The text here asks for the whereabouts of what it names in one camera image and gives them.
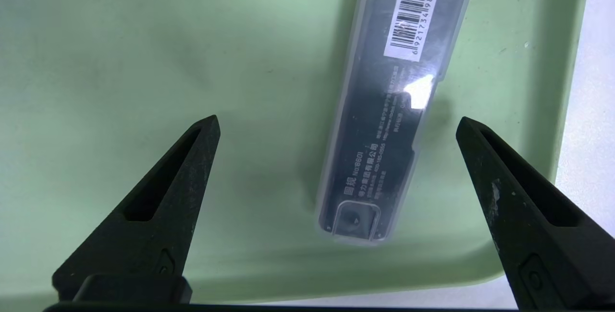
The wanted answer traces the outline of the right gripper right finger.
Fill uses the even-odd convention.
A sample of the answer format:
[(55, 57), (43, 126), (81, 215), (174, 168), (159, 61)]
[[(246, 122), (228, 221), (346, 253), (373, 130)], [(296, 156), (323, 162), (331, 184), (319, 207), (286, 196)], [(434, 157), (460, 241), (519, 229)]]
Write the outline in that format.
[(455, 138), (518, 309), (612, 312), (613, 236), (486, 125)]

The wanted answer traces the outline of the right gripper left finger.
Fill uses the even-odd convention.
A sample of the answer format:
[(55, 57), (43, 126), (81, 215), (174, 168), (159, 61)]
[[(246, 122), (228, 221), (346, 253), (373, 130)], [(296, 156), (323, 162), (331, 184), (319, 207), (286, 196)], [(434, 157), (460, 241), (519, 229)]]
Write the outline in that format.
[(180, 136), (53, 273), (59, 301), (189, 303), (183, 270), (220, 137), (215, 115)]

